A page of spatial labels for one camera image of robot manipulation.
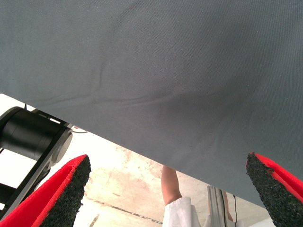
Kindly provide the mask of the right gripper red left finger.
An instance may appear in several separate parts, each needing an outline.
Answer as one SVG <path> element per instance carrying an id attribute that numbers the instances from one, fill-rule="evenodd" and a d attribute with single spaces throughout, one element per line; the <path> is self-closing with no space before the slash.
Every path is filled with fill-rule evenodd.
<path id="1" fill-rule="evenodd" d="M 88 155 L 67 162 L 0 221 L 2 227 L 72 227 L 89 179 Z"/>

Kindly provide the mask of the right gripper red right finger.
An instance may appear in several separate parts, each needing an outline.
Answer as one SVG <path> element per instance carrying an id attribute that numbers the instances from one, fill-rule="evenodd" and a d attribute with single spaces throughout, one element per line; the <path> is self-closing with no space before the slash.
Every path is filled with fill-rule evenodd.
<path id="1" fill-rule="evenodd" d="M 276 227 L 303 225 L 303 182 L 266 156 L 248 154 L 246 171 Z"/>

